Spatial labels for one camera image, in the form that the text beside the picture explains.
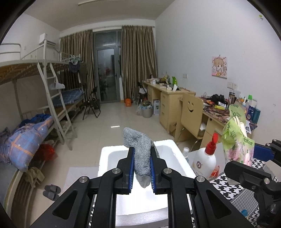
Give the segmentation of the green floral tissue pack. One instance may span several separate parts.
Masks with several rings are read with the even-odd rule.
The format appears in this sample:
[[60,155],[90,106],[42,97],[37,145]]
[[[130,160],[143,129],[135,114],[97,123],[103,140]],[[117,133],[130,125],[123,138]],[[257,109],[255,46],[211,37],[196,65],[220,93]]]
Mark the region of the green floral tissue pack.
[[229,106],[230,119],[222,130],[221,142],[225,162],[232,160],[251,166],[254,155],[255,141],[248,137],[247,120],[244,110],[232,104]]

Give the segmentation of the grey sock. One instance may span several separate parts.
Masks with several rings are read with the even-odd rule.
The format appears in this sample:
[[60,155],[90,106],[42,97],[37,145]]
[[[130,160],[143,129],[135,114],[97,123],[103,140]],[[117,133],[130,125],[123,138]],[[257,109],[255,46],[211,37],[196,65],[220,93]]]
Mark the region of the grey sock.
[[154,142],[146,134],[125,127],[123,129],[123,144],[125,147],[133,147],[135,149],[134,172],[136,179],[141,187],[148,187],[151,183],[151,147],[154,147],[156,155],[159,158],[159,153]]

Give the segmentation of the houndstooth table mat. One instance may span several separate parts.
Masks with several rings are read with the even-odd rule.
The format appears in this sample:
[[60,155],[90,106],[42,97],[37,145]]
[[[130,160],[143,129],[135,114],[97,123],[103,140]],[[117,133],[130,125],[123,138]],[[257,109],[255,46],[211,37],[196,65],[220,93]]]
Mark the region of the houndstooth table mat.
[[[261,169],[263,172],[270,174],[275,182],[278,182],[275,175],[263,161],[254,158],[251,167],[257,170]],[[257,224],[259,205],[254,198],[253,191],[242,187],[238,182],[228,178],[225,173],[220,174],[216,179],[210,179],[210,183],[213,184],[238,211],[244,214],[254,227],[263,227]]]

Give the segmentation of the wooden desk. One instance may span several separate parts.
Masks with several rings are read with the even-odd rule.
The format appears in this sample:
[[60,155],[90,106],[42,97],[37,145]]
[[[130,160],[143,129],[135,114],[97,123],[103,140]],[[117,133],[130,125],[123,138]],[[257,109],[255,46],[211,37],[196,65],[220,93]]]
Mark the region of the wooden desk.
[[146,81],[148,100],[159,99],[159,122],[166,131],[175,126],[175,142],[195,140],[192,150],[207,145],[213,133],[219,134],[229,120],[229,111],[214,108],[204,103],[205,99],[196,97],[193,91],[181,89],[172,91],[163,85],[152,85]]

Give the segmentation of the grey trash bin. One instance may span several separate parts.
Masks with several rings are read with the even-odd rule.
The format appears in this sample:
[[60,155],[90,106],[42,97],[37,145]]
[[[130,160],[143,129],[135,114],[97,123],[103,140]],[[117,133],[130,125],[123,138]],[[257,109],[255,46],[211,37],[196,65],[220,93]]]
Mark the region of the grey trash bin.
[[153,114],[153,107],[151,103],[143,103],[141,106],[141,113],[144,118],[150,118]]

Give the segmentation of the black headphones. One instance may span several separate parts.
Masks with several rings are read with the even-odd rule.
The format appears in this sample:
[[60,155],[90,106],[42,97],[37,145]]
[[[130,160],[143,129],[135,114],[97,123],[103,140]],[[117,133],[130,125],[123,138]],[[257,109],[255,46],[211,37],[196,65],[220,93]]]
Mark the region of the black headphones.
[[219,103],[222,103],[224,105],[226,104],[224,95],[214,94],[211,96],[210,100],[214,102],[216,105],[219,105]]

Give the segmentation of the black slippers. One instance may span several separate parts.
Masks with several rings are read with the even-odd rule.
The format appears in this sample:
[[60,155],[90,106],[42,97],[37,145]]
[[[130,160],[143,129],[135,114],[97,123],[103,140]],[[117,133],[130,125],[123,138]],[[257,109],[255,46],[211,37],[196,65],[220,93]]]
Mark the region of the black slippers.
[[61,188],[59,186],[51,184],[44,187],[43,196],[52,201],[56,201],[59,198],[60,193]]

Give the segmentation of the wooden smiley chair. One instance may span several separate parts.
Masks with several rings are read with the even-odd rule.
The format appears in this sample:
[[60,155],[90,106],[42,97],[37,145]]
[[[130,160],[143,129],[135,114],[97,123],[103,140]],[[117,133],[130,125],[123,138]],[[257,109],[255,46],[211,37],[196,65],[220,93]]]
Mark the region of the wooden smiley chair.
[[179,99],[179,116],[177,119],[174,141],[179,139],[184,131],[188,131],[196,141],[190,148],[193,151],[195,145],[203,139],[200,135],[200,126],[203,115],[203,100],[187,93]]

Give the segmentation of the red plastic bag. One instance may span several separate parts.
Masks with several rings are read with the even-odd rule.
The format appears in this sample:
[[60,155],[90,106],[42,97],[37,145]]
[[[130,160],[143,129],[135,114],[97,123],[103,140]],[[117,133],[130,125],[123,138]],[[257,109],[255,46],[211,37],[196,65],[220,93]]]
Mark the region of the red plastic bag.
[[53,160],[55,158],[55,150],[49,144],[41,144],[34,155],[35,160]]

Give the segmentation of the brown curtain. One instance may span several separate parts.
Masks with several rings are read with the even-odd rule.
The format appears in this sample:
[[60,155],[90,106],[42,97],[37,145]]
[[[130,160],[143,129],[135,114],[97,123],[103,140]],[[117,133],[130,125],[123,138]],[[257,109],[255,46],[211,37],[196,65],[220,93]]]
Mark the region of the brown curtain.
[[60,38],[60,51],[62,58],[70,62],[72,68],[77,69],[82,63],[87,70],[86,92],[90,93],[95,87],[94,79],[94,49],[93,31],[85,30]]
[[131,98],[138,82],[158,76],[152,27],[123,26],[121,35],[121,71],[124,98]]

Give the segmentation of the white metal bunk bed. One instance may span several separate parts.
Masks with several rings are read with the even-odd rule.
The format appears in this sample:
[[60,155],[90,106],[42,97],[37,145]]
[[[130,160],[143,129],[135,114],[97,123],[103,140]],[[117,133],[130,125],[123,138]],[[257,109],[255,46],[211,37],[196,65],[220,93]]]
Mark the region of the white metal bunk bed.
[[[1,44],[1,132],[7,127],[12,133],[25,119],[49,114],[53,125],[42,144],[61,143],[72,149],[71,140],[77,137],[72,119],[84,91],[67,88],[63,76],[77,69],[63,55],[47,43],[26,54],[19,43]],[[33,189],[41,182],[31,175],[40,174],[45,162],[33,157],[26,172],[1,162],[1,204],[6,211],[29,205]]]

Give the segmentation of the left brown curtain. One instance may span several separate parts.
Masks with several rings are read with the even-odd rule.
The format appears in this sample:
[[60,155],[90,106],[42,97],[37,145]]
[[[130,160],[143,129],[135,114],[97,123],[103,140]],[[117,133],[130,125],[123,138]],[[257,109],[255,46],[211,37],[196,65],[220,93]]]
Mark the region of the left brown curtain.
[[95,87],[94,79],[94,49],[93,31],[85,30],[60,38],[60,51],[62,58],[70,62],[72,68],[77,69],[82,63],[87,70],[86,92],[90,93]]

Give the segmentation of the white air conditioner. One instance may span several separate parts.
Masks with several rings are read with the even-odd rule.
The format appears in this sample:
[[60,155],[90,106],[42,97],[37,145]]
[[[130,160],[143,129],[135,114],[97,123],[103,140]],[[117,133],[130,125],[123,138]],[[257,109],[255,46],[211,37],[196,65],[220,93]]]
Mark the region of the white air conditioner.
[[39,36],[39,44],[42,45],[44,43],[47,43],[49,46],[56,46],[55,42],[48,40],[48,35],[46,33],[43,33]]

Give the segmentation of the ceiling tube light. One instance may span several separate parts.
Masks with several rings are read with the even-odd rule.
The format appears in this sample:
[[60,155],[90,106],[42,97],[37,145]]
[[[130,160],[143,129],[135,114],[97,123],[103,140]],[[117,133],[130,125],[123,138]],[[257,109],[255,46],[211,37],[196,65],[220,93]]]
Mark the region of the ceiling tube light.
[[111,1],[122,1],[122,0],[87,0],[87,1],[81,1],[78,3],[78,6],[82,6],[85,4],[90,4],[94,2],[111,2]]

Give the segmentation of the cartoon girl wall poster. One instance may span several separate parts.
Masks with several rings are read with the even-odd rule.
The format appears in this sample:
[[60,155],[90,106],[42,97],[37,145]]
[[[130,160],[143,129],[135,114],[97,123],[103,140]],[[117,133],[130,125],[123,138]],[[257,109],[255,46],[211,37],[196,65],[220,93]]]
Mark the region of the cartoon girl wall poster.
[[211,75],[216,77],[227,78],[227,57],[217,56],[212,59]]

